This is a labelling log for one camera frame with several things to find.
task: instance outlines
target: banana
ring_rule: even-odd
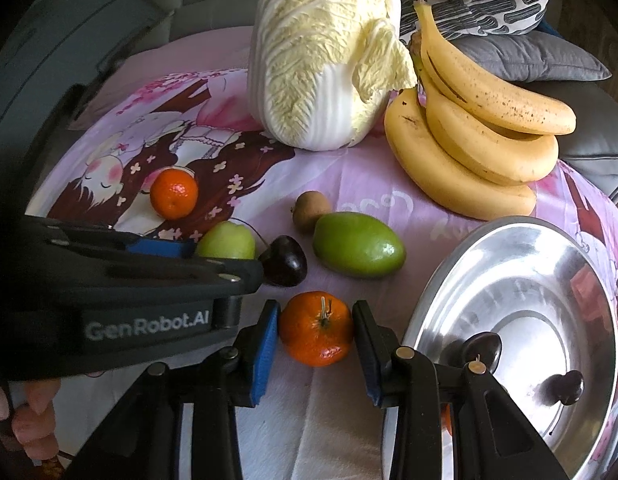
[[[498,186],[471,173],[449,156],[431,135],[418,104],[418,92],[403,90],[384,115],[386,137],[398,162],[434,202],[480,220],[529,215],[535,194],[527,186]]]
[[[424,66],[443,83],[440,90],[451,101],[476,118],[517,132],[562,135],[576,129],[576,115],[568,105],[484,70],[442,37],[430,5],[418,0],[413,6],[422,28]]]
[[[502,126],[496,126],[495,124],[489,123],[489,121],[481,120],[482,124],[484,124],[487,128],[490,128],[497,134],[506,137],[507,139],[515,139],[515,140],[535,140],[539,137],[551,137],[551,136],[540,136],[534,134],[524,134],[522,132],[515,132],[513,130],[509,130],[508,128],[503,128]]]
[[[426,120],[431,133],[465,168],[500,186],[533,182],[551,173],[558,161],[555,136],[517,140],[497,134],[443,96],[427,72],[419,70],[418,60],[414,64],[426,91]]]

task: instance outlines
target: anime print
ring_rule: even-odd
[[[578,230],[575,237],[576,242],[588,253],[598,268],[603,285],[612,300],[612,306],[616,310],[618,322],[618,262],[614,257],[614,252],[608,247],[609,240],[604,233],[599,214],[589,200],[586,197],[582,197],[569,171],[562,171],[562,174],[577,211]],[[598,448],[592,457],[599,464],[598,473],[602,474],[606,470],[612,462],[611,458],[618,452],[617,448],[618,376],[614,406],[607,421],[607,426],[602,432]]]
[[[245,71],[198,78],[105,139],[47,216],[170,240],[197,239],[230,218],[274,164],[295,155],[246,113],[245,84]],[[196,208],[180,222],[165,222],[150,203],[151,184],[167,168],[188,171],[199,185]]]

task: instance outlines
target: brown spot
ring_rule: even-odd
[[[403,115],[402,118],[409,121],[409,123],[418,124],[416,120],[411,119],[410,117],[407,117],[406,115]]]

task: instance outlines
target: stainless steel bowl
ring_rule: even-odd
[[[542,435],[570,478],[578,478],[614,398],[618,335],[611,303],[586,253],[542,220],[509,217],[469,235],[434,273],[403,344],[448,364],[479,332],[503,343],[496,379]],[[579,370],[585,389],[572,406],[553,402],[548,379]],[[389,477],[397,409],[384,422],[382,469]],[[443,479],[453,478],[452,443],[442,443]]]

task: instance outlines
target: human hand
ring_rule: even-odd
[[[24,384],[26,404],[16,409],[11,427],[16,439],[33,460],[48,460],[58,453],[52,399],[59,389],[60,379],[28,381]],[[6,418],[9,418],[9,402],[0,388],[0,420]]]

